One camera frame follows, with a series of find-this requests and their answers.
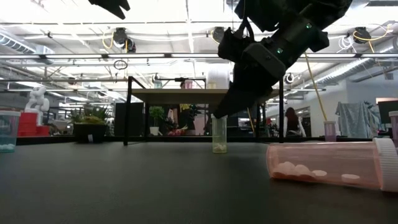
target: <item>white robot figure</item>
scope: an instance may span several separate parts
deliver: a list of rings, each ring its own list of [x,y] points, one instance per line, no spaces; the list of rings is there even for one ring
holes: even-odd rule
[[[47,90],[45,87],[35,87],[30,93],[29,102],[25,106],[25,112],[27,113],[37,113],[37,125],[42,125],[43,112],[50,109],[50,102],[48,99],[44,98],[44,93]]]

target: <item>clear plastic cup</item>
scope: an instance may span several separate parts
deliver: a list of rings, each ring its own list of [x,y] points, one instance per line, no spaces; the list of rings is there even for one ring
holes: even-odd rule
[[[154,88],[159,89],[162,88],[163,84],[160,80],[154,80]]]
[[[391,139],[271,144],[267,168],[275,179],[398,192],[398,155]]]
[[[192,80],[186,80],[186,81],[184,82],[185,88],[186,88],[186,89],[192,89],[192,83],[193,83]]]
[[[325,141],[336,141],[336,121],[324,121],[325,125]]]
[[[226,123],[227,116],[217,119],[211,115],[213,126],[213,152],[226,153]]]
[[[0,152],[14,152],[20,112],[0,111]]]
[[[398,111],[391,111],[389,115],[392,125],[392,139],[396,147],[398,147]]]

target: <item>white bottle cap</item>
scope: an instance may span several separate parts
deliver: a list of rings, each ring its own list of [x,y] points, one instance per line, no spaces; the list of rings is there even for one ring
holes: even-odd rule
[[[373,142],[379,151],[382,186],[386,192],[398,192],[398,154],[389,138],[375,138]]]

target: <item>person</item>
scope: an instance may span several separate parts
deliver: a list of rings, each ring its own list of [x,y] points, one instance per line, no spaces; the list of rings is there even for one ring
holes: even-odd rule
[[[293,108],[287,108],[284,119],[284,137],[307,137]]]
[[[181,89],[185,89],[185,82],[181,82]],[[195,117],[192,116],[191,107],[189,104],[179,104],[172,108],[173,120],[177,124],[178,128],[187,127],[185,135],[195,136]]]

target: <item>woman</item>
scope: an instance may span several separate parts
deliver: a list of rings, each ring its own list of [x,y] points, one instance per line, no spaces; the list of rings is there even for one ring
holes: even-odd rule
[[[284,137],[307,137],[293,108],[287,108],[284,119]]]

